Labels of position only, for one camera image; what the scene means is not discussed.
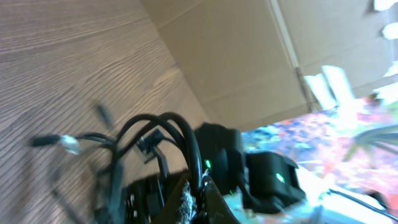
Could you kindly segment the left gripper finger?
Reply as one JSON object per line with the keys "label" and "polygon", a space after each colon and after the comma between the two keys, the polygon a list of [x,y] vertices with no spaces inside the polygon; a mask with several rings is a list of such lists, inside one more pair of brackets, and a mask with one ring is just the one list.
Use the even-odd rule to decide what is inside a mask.
{"label": "left gripper finger", "polygon": [[204,176],[203,189],[197,196],[193,195],[189,180],[188,174],[182,174],[152,223],[239,224],[209,175]]}

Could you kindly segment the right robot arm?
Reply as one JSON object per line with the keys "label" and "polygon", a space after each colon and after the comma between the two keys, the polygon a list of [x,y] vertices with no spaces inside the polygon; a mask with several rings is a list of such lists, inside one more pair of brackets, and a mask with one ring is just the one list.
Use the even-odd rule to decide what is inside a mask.
{"label": "right robot arm", "polygon": [[392,223],[381,201],[315,177],[274,151],[246,152],[241,133],[204,123],[195,130],[204,170],[232,220],[268,223]]}

